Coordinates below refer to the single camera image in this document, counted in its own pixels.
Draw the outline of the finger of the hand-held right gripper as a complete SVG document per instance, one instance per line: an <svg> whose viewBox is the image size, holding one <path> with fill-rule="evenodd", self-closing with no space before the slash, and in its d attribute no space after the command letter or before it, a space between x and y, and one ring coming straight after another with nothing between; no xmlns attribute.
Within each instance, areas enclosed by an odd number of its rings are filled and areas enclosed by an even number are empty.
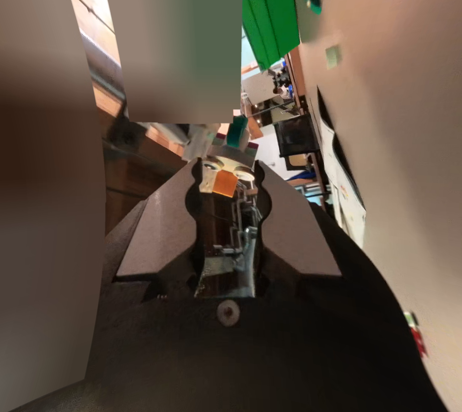
<svg viewBox="0 0 462 412"><path fill-rule="evenodd" d="M217 134L217 124L149 125L148 137L186 162L204 159Z"/></svg>

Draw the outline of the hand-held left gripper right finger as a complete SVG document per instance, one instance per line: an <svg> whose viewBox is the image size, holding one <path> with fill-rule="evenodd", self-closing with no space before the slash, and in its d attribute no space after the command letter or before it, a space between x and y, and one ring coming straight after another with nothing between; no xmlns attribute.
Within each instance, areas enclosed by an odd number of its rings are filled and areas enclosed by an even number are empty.
<svg viewBox="0 0 462 412"><path fill-rule="evenodd" d="M255 163L257 204L263 256L260 269L268 277L341 277L312 204L262 161Z"/></svg>

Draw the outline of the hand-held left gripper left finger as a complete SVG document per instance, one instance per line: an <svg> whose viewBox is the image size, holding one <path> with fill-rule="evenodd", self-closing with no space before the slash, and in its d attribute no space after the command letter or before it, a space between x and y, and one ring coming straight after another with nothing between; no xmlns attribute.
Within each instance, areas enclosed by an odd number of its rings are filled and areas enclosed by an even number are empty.
<svg viewBox="0 0 462 412"><path fill-rule="evenodd" d="M148 199L116 279L190 279L203 268L197 220L202 162L195 158Z"/></svg>

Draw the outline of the white and green lego model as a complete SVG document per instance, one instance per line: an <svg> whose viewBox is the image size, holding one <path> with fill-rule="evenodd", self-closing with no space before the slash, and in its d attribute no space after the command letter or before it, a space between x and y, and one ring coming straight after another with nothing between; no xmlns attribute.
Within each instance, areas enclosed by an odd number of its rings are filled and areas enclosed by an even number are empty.
<svg viewBox="0 0 462 412"><path fill-rule="evenodd" d="M253 170L258 144L250 141L249 120L233 117L226 133L217 132L202 158L199 191L232 198L239 182L255 180Z"/></svg>

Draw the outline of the pale green lego piece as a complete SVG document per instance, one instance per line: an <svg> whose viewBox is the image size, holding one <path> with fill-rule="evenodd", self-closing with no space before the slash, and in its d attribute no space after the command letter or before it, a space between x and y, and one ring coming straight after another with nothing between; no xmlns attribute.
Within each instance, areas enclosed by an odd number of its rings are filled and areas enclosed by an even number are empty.
<svg viewBox="0 0 462 412"><path fill-rule="evenodd" d="M342 59L341 49L339 45L332 45L325 49L326 68L331 70L337 67Z"/></svg>

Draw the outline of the red and green lego piece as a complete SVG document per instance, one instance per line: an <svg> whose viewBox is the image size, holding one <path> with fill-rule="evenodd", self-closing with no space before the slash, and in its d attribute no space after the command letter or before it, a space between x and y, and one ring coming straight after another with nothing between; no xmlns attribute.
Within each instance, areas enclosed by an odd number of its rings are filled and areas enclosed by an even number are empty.
<svg viewBox="0 0 462 412"><path fill-rule="evenodd" d="M417 350L421 358L428 357L428 352L425 347L424 338L420 329L418 318L413 311L404 311L404 317L407 321L411 334L413 336L414 342L416 344Z"/></svg>

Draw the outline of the white instruction booklet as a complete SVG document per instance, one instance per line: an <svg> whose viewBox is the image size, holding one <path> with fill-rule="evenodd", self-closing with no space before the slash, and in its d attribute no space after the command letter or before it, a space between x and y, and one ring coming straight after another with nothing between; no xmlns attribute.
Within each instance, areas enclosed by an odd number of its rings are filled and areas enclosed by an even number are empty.
<svg viewBox="0 0 462 412"><path fill-rule="evenodd" d="M333 122L319 87L316 88L316 97L319 109L321 153L331 188L334 217L344 232L360 248L363 248L366 229L365 205L334 131Z"/></svg>

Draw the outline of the black monitor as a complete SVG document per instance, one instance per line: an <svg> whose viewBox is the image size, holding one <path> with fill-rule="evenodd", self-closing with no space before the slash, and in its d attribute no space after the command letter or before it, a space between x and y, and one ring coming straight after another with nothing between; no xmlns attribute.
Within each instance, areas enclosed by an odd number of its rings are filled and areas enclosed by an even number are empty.
<svg viewBox="0 0 462 412"><path fill-rule="evenodd" d="M273 124L280 158L321 151L313 121L309 114L299 115Z"/></svg>

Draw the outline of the green plastic bin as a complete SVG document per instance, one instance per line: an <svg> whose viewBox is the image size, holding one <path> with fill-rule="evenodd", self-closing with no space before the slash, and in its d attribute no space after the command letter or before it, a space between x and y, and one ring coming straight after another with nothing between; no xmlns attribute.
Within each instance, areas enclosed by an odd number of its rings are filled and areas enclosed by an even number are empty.
<svg viewBox="0 0 462 412"><path fill-rule="evenodd" d="M262 72L300 44L295 0L243 0L242 23Z"/></svg>

